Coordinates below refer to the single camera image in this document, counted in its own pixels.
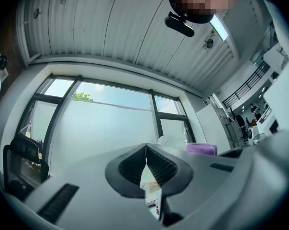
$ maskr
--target purple cloth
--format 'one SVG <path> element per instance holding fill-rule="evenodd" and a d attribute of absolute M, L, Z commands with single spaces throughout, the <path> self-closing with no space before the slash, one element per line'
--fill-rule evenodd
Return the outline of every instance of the purple cloth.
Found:
<path fill-rule="evenodd" d="M 217 146 L 204 143 L 188 143 L 186 151 L 189 153 L 217 156 Z"/>

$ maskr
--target balcony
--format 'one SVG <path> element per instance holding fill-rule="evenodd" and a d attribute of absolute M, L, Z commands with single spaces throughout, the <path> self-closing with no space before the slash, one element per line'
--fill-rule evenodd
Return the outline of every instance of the balcony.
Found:
<path fill-rule="evenodd" d="M 226 108 L 233 106 L 237 101 L 242 99 L 268 72 L 270 66 L 263 62 L 257 70 L 252 74 L 252 76 L 244 82 L 241 87 L 236 90 L 230 97 L 224 100 L 222 103 L 225 105 Z"/>

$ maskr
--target window frame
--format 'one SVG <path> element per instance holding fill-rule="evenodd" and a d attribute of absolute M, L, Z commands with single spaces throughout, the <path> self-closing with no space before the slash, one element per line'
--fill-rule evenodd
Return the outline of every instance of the window frame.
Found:
<path fill-rule="evenodd" d="M 57 96 L 50 96 L 50 95 L 45 95 L 46 91 L 49 89 L 49 87 L 53 84 L 53 82 L 56 79 L 61 79 L 61 80 L 71 80 L 73 83 L 69 87 L 69 89 L 66 91 L 65 95 L 63 97 L 57 97 Z M 63 114 L 63 111 L 67 107 L 67 104 L 69 100 L 72 98 L 73 93 L 78 89 L 80 84 L 82 82 L 88 82 L 88 83 L 94 83 L 94 84 L 102 84 L 110 87 L 116 87 L 116 88 L 121 88 L 121 89 L 126 89 L 126 90 L 131 90 L 131 91 L 136 91 L 136 92 L 142 92 L 142 93 L 147 93 L 149 94 L 150 97 L 150 104 L 151 104 L 151 109 L 152 109 L 152 116 L 153 116 L 153 124 L 154 124 L 154 131 L 156 134 L 156 140 L 158 140 L 160 137 L 163 136 L 163 128 L 161 125 L 161 119 L 168 119 L 168 120 L 181 120 L 184 121 L 185 125 L 184 128 L 187 130 L 187 137 L 188 137 L 188 142 L 196 142 L 194 134 L 192 132 L 188 117 L 186 116 L 186 112 L 184 110 L 183 105 L 181 104 L 180 100 L 178 97 L 172 97 L 168 96 L 165 94 L 161 94 L 158 92 L 155 92 L 154 90 L 146 90 L 126 84 L 121 84 L 121 83 L 116 83 L 112 81 L 107 81 L 107 80 L 99 80 L 99 79 L 90 79 L 90 78 L 83 78 L 82 76 L 62 76 L 62 75 L 53 75 L 51 74 L 43 83 L 42 85 L 37 89 L 33 97 L 30 99 L 28 102 L 21 119 L 19 121 L 19 124 L 16 129 L 16 136 L 22 137 L 24 139 L 30 140 L 34 142 L 35 144 L 38 145 L 39 151 L 42 154 L 42 160 L 49 163 L 49 151 L 51 144 L 54 141 L 54 134 L 55 134 L 55 129 L 56 126 L 58 125 L 61 116 Z M 175 102 L 176 108 L 178 110 L 178 113 L 180 114 L 169 114 L 169 113 L 162 113 L 157 110 L 156 106 L 156 100 L 155 96 L 170 99 Z M 20 132 L 21 130 L 21 125 L 24 121 L 25 118 L 27 118 L 27 114 L 29 113 L 30 107 L 35 103 L 36 101 L 42 101 L 46 103 L 53 103 L 57 104 L 57 108 L 54 111 L 54 114 L 51 118 L 51 121 L 49 123 L 45 138 L 44 138 L 44 143 L 40 143 L 36 140 L 33 140 L 31 138 L 28 138 L 24 134 Z"/>

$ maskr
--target tree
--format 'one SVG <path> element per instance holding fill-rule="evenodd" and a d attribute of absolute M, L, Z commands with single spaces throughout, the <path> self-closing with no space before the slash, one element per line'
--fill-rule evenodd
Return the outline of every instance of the tree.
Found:
<path fill-rule="evenodd" d="M 90 97 L 90 94 L 85 94 L 84 92 L 82 92 L 82 93 L 74 92 L 73 95 L 72 95 L 72 99 L 93 101 L 93 99 L 90 99 L 89 97 Z"/>

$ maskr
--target sky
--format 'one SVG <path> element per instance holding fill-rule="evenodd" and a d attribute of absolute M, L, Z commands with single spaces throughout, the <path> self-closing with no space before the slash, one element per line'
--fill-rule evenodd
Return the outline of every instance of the sky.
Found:
<path fill-rule="evenodd" d="M 71 80 L 57 79 L 45 94 L 63 97 L 72 83 Z M 87 82 L 82 82 L 76 92 L 90 94 L 90 99 L 95 102 L 150 110 L 150 98 L 146 93 Z M 157 96 L 155 99 L 160 112 L 178 114 L 174 101 Z"/>

